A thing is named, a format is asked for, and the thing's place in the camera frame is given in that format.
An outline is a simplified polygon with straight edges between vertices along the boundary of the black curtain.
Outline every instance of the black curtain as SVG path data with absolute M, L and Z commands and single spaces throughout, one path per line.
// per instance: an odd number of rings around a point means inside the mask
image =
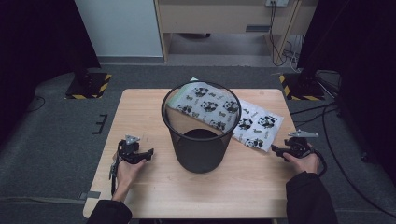
M 0 144 L 35 87 L 77 67 L 100 64 L 73 0 L 0 0 Z
M 372 161 L 383 165 L 394 183 L 395 16 L 393 0 L 319 1 L 299 61 L 299 67 L 305 67 L 317 60 L 317 69 L 334 70 L 341 75 L 337 100 L 345 111 L 344 119 L 361 148 Z M 311 57 L 317 48 L 325 50 Z

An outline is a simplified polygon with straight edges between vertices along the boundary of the yellow and black hazard tape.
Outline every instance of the yellow and black hazard tape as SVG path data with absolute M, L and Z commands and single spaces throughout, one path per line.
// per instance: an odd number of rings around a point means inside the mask
M 107 88 L 108 82 L 110 81 L 111 75 L 106 74 L 105 79 L 103 80 L 103 83 L 100 87 L 100 90 L 96 92 L 95 94 L 70 94 L 66 95 L 65 99 L 76 99 L 76 100 L 83 100 L 83 99 L 98 99 L 102 98 L 103 94 L 105 93 L 105 90 Z
M 310 101 L 325 100 L 324 97 L 322 96 L 297 95 L 295 94 L 295 92 L 291 92 L 283 75 L 279 76 L 279 79 L 280 79 L 280 83 L 282 83 L 283 90 L 288 100 L 310 100 Z

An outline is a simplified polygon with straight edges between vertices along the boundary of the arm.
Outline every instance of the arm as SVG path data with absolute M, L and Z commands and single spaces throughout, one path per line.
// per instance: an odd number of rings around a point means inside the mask
M 146 163 L 142 160 L 138 164 L 121 161 L 117 171 L 117 188 L 111 200 L 100 200 L 93 209 L 88 224 L 121 224 L 128 223 L 132 218 L 129 208 L 123 203 L 129 189 L 134 183 L 139 170 Z
M 318 156 L 310 154 L 302 159 L 287 153 L 283 156 L 291 162 L 297 173 L 286 184 L 289 223 L 338 223 L 330 195 L 317 176 Z

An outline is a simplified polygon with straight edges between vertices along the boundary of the gray carpet floor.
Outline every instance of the gray carpet floor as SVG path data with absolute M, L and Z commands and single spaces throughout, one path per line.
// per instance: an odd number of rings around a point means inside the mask
M 191 77 L 217 82 L 232 89 L 282 89 L 278 76 L 290 68 L 219 66 L 104 65 L 113 75 L 101 99 L 66 100 L 64 93 L 72 74 L 42 83 L 29 111 L 0 149 L 0 223 L 85 223 L 83 200 L 88 192 L 106 142 L 112 120 L 125 89 L 172 88 Z M 287 101 L 290 112 L 333 101 Z M 322 109 L 293 115 L 295 125 L 320 115 Z M 96 122 L 108 115 L 101 134 Z M 337 116 L 326 114 L 325 127 L 335 158 L 348 178 L 368 199 L 396 214 L 396 191 L 378 164 L 361 161 L 361 149 L 352 133 Z M 372 207 L 351 187 L 341 173 L 326 143 L 322 117 L 300 126 L 318 133 L 310 139 L 328 163 L 321 178 L 332 196 L 340 223 L 396 223 L 396 219 Z M 66 203 L 4 202 L 5 198 L 40 197 L 67 199 Z M 279 223 L 288 223 L 286 219 Z

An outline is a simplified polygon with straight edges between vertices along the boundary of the black sleeve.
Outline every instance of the black sleeve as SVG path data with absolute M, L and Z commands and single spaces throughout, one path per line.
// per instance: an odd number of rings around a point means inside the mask
M 315 174 L 303 172 L 286 184 L 289 224 L 338 223 L 332 199 Z
M 125 224 L 131 218 L 132 213 L 124 203 L 100 200 L 93 209 L 87 224 Z

